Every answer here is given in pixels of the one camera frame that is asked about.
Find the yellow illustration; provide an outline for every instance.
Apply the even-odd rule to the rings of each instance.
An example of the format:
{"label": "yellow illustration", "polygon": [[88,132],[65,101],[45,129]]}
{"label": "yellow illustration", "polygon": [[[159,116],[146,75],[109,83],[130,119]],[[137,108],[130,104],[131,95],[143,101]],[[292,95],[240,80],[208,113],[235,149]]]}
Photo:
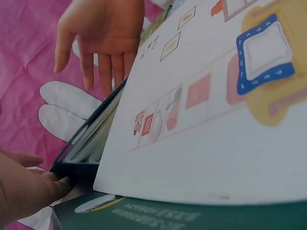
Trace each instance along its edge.
{"label": "yellow illustration", "polygon": [[185,17],[183,18],[183,22],[186,21],[187,19],[189,19],[189,17],[191,17],[191,16],[192,16],[192,13],[188,14],[187,16],[185,16]]}
{"label": "yellow illustration", "polygon": [[295,74],[260,85],[246,95],[250,112],[266,126],[278,125],[290,106],[307,99],[307,0],[275,0],[265,7],[255,7],[245,16],[242,32],[274,13],[292,50]]}
{"label": "yellow illustration", "polygon": [[170,49],[174,49],[174,46],[177,44],[177,41],[174,40],[171,42],[171,44],[169,44],[166,48],[167,51],[169,51]]}

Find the hand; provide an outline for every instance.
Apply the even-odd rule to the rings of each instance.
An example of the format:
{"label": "hand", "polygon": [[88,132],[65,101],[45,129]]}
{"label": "hand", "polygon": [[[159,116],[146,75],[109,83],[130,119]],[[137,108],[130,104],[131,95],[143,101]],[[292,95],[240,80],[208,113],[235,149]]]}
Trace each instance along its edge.
{"label": "hand", "polygon": [[107,97],[129,75],[144,20],[144,0],[74,0],[58,24],[55,72],[65,69],[77,36],[85,89],[94,86],[94,53]]}
{"label": "hand", "polygon": [[0,229],[35,214],[72,189],[68,178],[58,181],[51,172],[26,168],[42,162],[38,156],[0,149]]}

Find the finger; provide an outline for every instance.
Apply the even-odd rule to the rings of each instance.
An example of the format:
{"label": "finger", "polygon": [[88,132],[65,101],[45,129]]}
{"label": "finger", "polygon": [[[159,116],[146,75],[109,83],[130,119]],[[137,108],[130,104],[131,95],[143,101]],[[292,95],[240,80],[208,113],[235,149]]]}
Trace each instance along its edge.
{"label": "finger", "polygon": [[124,55],[112,55],[112,75],[114,77],[115,88],[117,88],[124,80]]}
{"label": "finger", "polygon": [[53,182],[58,180],[57,176],[53,172],[45,172],[42,174],[42,177]]}
{"label": "finger", "polygon": [[41,169],[29,169],[31,172],[35,173],[35,174],[39,174],[42,175],[44,173],[46,173],[46,171],[41,170]]}
{"label": "finger", "polygon": [[71,46],[75,35],[67,29],[67,26],[59,21],[57,44],[55,49],[54,72],[59,73],[65,69],[71,55]]}
{"label": "finger", "polygon": [[24,167],[38,166],[44,162],[43,158],[36,155],[27,155],[20,152],[11,152],[6,154],[9,158],[15,162],[21,164]]}
{"label": "finger", "polygon": [[136,57],[136,53],[126,53],[124,54],[124,65],[125,65],[125,76],[124,79],[126,79],[129,74],[130,71],[132,69],[132,65],[134,63]]}
{"label": "finger", "polygon": [[112,62],[110,55],[98,55],[99,79],[105,97],[112,93]]}
{"label": "finger", "polygon": [[80,53],[80,64],[85,90],[94,88],[94,54]]}
{"label": "finger", "polygon": [[55,181],[54,185],[51,191],[53,202],[65,197],[74,187],[68,177]]}

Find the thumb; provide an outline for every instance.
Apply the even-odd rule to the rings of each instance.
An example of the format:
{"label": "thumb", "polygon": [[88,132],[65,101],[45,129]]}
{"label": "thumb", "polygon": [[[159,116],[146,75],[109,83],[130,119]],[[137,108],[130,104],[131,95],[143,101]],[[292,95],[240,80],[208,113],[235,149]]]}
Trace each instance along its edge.
{"label": "thumb", "polygon": [[55,50],[54,72],[59,73],[65,69],[71,55],[71,46],[75,35],[60,21],[58,24],[58,36]]}

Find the pink tablecloth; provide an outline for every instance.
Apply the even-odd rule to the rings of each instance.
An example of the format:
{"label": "pink tablecloth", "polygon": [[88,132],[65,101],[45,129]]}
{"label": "pink tablecloth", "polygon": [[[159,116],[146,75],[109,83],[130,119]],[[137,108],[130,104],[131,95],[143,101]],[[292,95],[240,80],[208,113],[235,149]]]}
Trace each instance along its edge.
{"label": "pink tablecloth", "polygon": [[[57,22],[70,1],[0,0],[0,146],[42,156],[44,169],[104,100],[98,80],[90,95],[83,91],[74,53],[62,73],[53,73]],[[145,2],[152,21],[162,10]]]}

